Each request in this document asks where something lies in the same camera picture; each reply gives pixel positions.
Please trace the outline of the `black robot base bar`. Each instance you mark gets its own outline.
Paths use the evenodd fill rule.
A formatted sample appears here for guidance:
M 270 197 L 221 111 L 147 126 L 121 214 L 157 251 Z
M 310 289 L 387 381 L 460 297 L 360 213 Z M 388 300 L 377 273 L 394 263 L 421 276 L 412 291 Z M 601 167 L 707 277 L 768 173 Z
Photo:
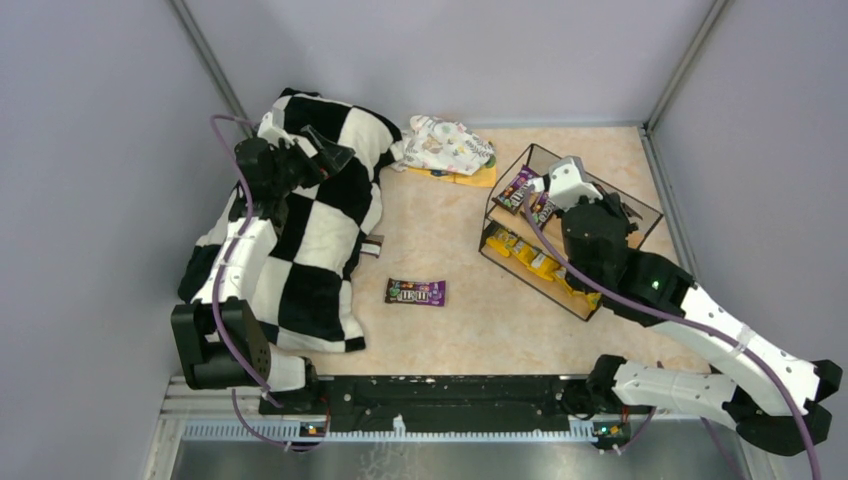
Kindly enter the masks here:
M 623 410 L 593 401 L 582 375 L 322 376 L 274 398 L 260 414 L 316 415 L 343 432 L 388 430 L 397 416 L 414 432 L 564 431 Z

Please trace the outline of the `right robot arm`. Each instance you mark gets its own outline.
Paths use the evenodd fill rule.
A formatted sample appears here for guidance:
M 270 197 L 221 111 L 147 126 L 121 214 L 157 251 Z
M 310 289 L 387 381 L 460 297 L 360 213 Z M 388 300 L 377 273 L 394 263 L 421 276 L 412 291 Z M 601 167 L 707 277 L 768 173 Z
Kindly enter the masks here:
M 788 354 L 721 307 L 668 258 L 630 246 L 637 226 L 616 193 L 557 199 L 567 275 L 595 291 L 615 315 L 667 336 L 710 364 L 707 374 L 674 373 L 603 355 L 586 387 L 601 409 L 651 406 L 715 421 L 769 453 L 794 456 L 829 435 L 822 401 L 839 390 L 831 360 Z

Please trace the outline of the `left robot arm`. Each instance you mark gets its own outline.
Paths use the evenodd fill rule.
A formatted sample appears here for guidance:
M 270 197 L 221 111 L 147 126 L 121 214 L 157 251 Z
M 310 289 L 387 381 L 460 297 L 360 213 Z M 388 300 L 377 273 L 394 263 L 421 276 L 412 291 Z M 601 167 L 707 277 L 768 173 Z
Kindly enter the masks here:
M 253 134 L 228 154 L 237 189 L 219 253 L 198 291 L 174 307 L 170 323 L 189 388 L 257 387 L 277 405 L 284 392 L 309 390 L 315 368 L 267 339 L 249 300 L 285 225 L 287 196 L 340 173 L 354 151 L 305 126 L 298 136 L 283 133 L 275 142 Z

